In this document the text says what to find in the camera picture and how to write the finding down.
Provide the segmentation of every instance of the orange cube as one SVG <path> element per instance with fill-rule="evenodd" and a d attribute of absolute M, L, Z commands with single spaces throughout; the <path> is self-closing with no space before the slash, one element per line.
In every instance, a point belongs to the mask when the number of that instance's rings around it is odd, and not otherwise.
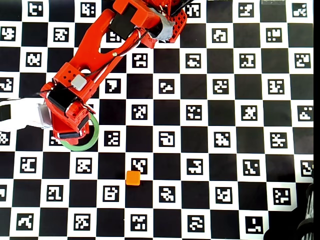
<path fill-rule="evenodd" d="M 127 171 L 125 184 L 131 186 L 139 186 L 140 185 L 140 171 Z"/>

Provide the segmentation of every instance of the green ring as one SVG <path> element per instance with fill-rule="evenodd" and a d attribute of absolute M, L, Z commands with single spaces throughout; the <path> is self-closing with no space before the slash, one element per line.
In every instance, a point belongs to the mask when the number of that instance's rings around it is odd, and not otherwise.
<path fill-rule="evenodd" d="M 61 141 L 60 140 L 61 144 L 63 146 L 65 146 L 67 149 L 69 149 L 71 151 L 74 151 L 74 152 L 82 152 L 82 151 L 88 150 L 93 145 L 95 145 L 95 143 L 97 142 L 98 137 L 99 137 L 99 123 L 98 123 L 97 119 L 95 118 L 95 116 L 92 113 L 90 113 L 90 120 L 91 120 L 91 122 L 93 123 L 93 126 L 94 126 L 94 133 L 93 133 L 93 136 L 92 136 L 91 140 L 88 143 L 86 143 L 86 144 L 84 144 L 82 146 L 75 146 L 75 145 L 71 145 L 67 141 Z"/>

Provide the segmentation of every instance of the table surface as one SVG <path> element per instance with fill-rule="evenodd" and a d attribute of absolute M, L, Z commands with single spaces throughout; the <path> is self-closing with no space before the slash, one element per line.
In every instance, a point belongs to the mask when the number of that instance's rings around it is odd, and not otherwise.
<path fill-rule="evenodd" d="M 0 98 L 38 92 L 112 2 L 1 0 Z M 186 12 L 176 43 L 132 50 L 88 101 L 91 149 L 70 152 L 49 128 L 0 132 L 0 240 L 262 240 L 277 227 L 291 239 L 312 182 L 311 1 Z M 121 44 L 109 32 L 100 51 Z"/>

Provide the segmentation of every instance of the black square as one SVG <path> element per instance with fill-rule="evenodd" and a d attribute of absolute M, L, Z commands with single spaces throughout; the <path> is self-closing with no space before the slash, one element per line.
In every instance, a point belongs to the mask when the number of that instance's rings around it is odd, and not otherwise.
<path fill-rule="evenodd" d="M 9 236 L 11 208 L 0 208 L 0 236 Z"/>
<path fill-rule="evenodd" d="M 153 127 L 126 126 L 126 151 L 152 153 Z"/>
<path fill-rule="evenodd" d="M 152 208 L 153 185 L 152 181 L 141 181 L 139 187 L 125 186 L 126 208 Z"/>
<path fill-rule="evenodd" d="M 179 100 L 154 100 L 153 101 L 154 125 L 180 125 Z"/>
<path fill-rule="evenodd" d="M 70 174 L 69 152 L 43 153 L 43 179 L 68 179 Z"/>
<path fill-rule="evenodd" d="M 261 61 L 263 74 L 289 73 L 289 55 L 287 48 L 262 48 Z"/>
<path fill-rule="evenodd" d="M 285 23 L 287 21 L 286 12 L 285 2 L 260 2 L 260 21 L 262 23 Z"/>
<path fill-rule="evenodd" d="M 207 99 L 207 76 L 205 74 L 181 74 L 182 99 Z"/>
<path fill-rule="evenodd" d="M 74 22 L 75 2 L 66 0 L 49 0 L 50 22 Z"/>
<path fill-rule="evenodd" d="M 264 234 L 262 216 L 245 216 L 245 232 L 247 234 Z"/>
<path fill-rule="evenodd" d="M 185 25 L 180 35 L 181 48 L 205 48 L 206 45 L 206 24 Z"/>
<path fill-rule="evenodd" d="M 209 182 L 182 181 L 182 208 L 209 209 Z"/>
<path fill-rule="evenodd" d="M 127 74 L 126 98 L 127 99 L 152 99 L 153 75 L 152 74 Z"/>
<path fill-rule="evenodd" d="M 314 99 L 313 74 L 290 74 L 290 87 L 292 100 Z"/>
<path fill-rule="evenodd" d="M 98 208 L 96 213 L 97 237 L 123 237 L 125 232 L 125 210 Z"/>
<path fill-rule="evenodd" d="M 56 73 L 74 57 L 73 48 L 48 48 L 47 72 Z"/>
<path fill-rule="evenodd" d="M 13 207 L 40 207 L 41 180 L 17 180 L 13 182 Z"/>
<path fill-rule="evenodd" d="M 291 127 L 290 101 L 263 101 L 264 126 Z"/>
<path fill-rule="evenodd" d="M 96 180 L 70 180 L 69 207 L 95 208 L 97 205 Z"/>
<path fill-rule="evenodd" d="M 204 126 L 181 127 L 182 153 L 207 153 L 208 128 Z"/>
<path fill-rule="evenodd" d="M 34 94 L 40 92 L 44 84 L 46 84 L 45 73 L 20 73 L 19 98 L 41 98 Z"/>
<path fill-rule="evenodd" d="M 313 48 L 314 25 L 312 23 L 288 23 L 289 48 Z"/>
<path fill-rule="evenodd" d="M 294 127 L 293 142 L 295 154 L 314 154 L 314 128 Z"/>
<path fill-rule="evenodd" d="M 19 72 L 20 47 L 0 47 L 0 56 L 6 56 L 0 61 L 0 72 Z"/>
<path fill-rule="evenodd" d="M 125 125 L 126 100 L 100 99 L 99 123 L 100 125 Z"/>
<path fill-rule="evenodd" d="M 16 131 L 16 151 L 42 151 L 44 131 L 41 128 L 27 126 Z"/>
<path fill-rule="evenodd" d="M 21 0 L 3 0 L 0 2 L 0 21 L 21 21 L 21 17 Z"/>
<path fill-rule="evenodd" d="M 206 12 L 207 23 L 232 23 L 233 21 L 232 1 L 207 1 Z"/>
<path fill-rule="evenodd" d="M 0 41 L 14 42 L 17 36 L 17 28 L 15 26 L 0 27 Z"/>
<path fill-rule="evenodd" d="M 28 17 L 43 17 L 44 3 L 41 1 L 28 1 Z"/>
<path fill-rule="evenodd" d="M 67 236 L 68 209 L 41 208 L 39 236 Z"/>
<path fill-rule="evenodd" d="M 0 159 L 0 179 L 13 179 L 15 166 L 15 152 L 2 151 L 0 152 Z"/>
<path fill-rule="evenodd" d="M 154 73 L 178 74 L 180 72 L 179 49 L 153 50 Z"/>
<path fill-rule="evenodd" d="M 231 49 L 207 49 L 207 73 L 208 74 L 233 74 L 234 50 Z"/>
<path fill-rule="evenodd" d="M 237 181 L 236 154 L 209 154 L 210 181 Z"/>
<path fill-rule="evenodd" d="M 235 48 L 260 48 L 260 24 L 234 23 L 233 46 Z"/>
<path fill-rule="evenodd" d="M 17 231 L 32 231 L 34 229 L 34 214 L 33 213 L 17 213 L 15 229 Z"/>
<path fill-rule="evenodd" d="M 268 182 L 294 183 L 295 161 L 293 155 L 265 155 L 266 180 Z"/>
<path fill-rule="evenodd" d="M 91 26 L 91 23 L 75 23 L 75 30 L 74 30 L 74 47 L 78 48 L 82 39 L 84 38 L 88 28 Z"/>
<path fill-rule="evenodd" d="M 153 216 L 155 238 L 181 238 L 180 209 L 154 209 Z"/>
<path fill-rule="evenodd" d="M 240 154 L 264 154 L 265 140 L 263 127 L 237 127 L 236 150 Z"/>
<path fill-rule="evenodd" d="M 240 239 L 239 211 L 211 210 L 212 239 Z"/>
<path fill-rule="evenodd" d="M 179 153 L 153 154 L 153 179 L 180 180 L 180 171 Z"/>
<path fill-rule="evenodd" d="M 235 126 L 235 101 L 209 100 L 208 121 L 209 126 Z"/>
<path fill-rule="evenodd" d="M 238 182 L 240 210 L 268 210 L 266 182 Z"/>
<path fill-rule="evenodd" d="M 98 179 L 125 179 L 125 154 L 99 152 Z"/>
<path fill-rule="evenodd" d="M 23 22 L 22 42 L 23 47 L 46 47 L 48 42 L 47 22 Z"/>

